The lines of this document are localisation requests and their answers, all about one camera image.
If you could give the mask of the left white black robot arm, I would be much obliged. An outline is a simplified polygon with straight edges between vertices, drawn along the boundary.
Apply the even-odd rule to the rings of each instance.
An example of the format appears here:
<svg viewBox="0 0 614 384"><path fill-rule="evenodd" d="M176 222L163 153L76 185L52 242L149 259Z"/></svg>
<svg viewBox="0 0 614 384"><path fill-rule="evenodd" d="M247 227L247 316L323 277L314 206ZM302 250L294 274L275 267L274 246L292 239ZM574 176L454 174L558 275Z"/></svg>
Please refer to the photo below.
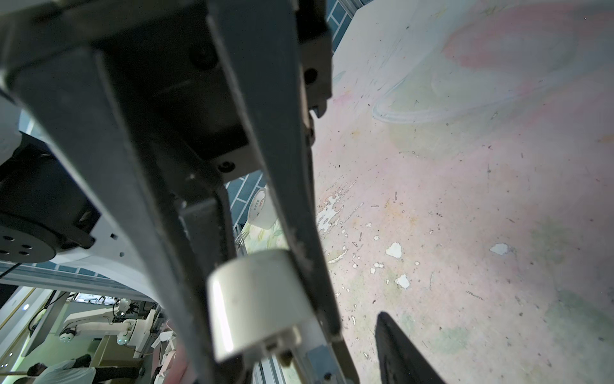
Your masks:
<svg viewBox="0 0 614 384"><path fill-rule="evenodd" d="M1 94L43 134L1 162L1 257L102 254L200 383L276 358L350 383L318 234L323 1L50 1L1 17Z"/></svg>

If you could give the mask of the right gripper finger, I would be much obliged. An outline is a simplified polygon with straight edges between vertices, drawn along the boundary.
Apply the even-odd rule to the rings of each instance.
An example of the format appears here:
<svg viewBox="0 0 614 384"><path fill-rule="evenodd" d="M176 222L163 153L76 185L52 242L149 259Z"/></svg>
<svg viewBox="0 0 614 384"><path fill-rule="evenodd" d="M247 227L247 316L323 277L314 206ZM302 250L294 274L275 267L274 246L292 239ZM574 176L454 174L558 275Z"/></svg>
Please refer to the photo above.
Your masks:
<svg viewBox="0 0 614 384"><path fill-rule="evenodd" d="M375 339L383 384L445 383L386 312L377 316Z"/></svg>

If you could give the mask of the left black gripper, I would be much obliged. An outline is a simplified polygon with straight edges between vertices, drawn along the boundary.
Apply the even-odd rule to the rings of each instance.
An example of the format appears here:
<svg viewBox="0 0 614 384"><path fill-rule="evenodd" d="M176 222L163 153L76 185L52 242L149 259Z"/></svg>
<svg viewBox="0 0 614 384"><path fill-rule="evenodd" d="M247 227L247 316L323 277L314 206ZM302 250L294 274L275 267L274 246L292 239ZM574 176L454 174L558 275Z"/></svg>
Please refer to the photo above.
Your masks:
<svg viewBox="0 0 614 384"><path fill-rule="evenodd" d="M1 64L11 52L22 64L44 60L6 67L5 91L39 122L56 157L142 259L198 380L225 382L207 291L225 260L222 184L138 92L201 158L216 162L225 182L257 170L252 147L313 310L325 332L339 336L311 150L313 117L326 113L332 94L325 19L332 4L210 1L214 46L206 1L16 3L1 1ZM101 51L67 51L77 43L114 54L126 75ZM30 150L6 160L1 180L13 178L20 191L32 184L58 204L86 201L55 159L49 171L36 159L53 155Z"/></svg>

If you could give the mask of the beige stapler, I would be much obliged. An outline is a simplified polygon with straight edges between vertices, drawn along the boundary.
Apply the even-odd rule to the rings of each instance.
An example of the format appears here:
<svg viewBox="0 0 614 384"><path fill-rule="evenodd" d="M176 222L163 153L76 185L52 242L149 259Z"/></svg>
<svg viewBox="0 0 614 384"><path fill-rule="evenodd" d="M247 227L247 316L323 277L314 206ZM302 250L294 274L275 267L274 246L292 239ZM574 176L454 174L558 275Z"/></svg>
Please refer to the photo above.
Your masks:
<svg viewBox="0 0 614 384"><path fill-rule="evenodd" d="M207 281L214 359L239 358L260 375L289 366L302 383L358 383L344 339L326 334L292 254L260 251L227 262Z"/></svg>

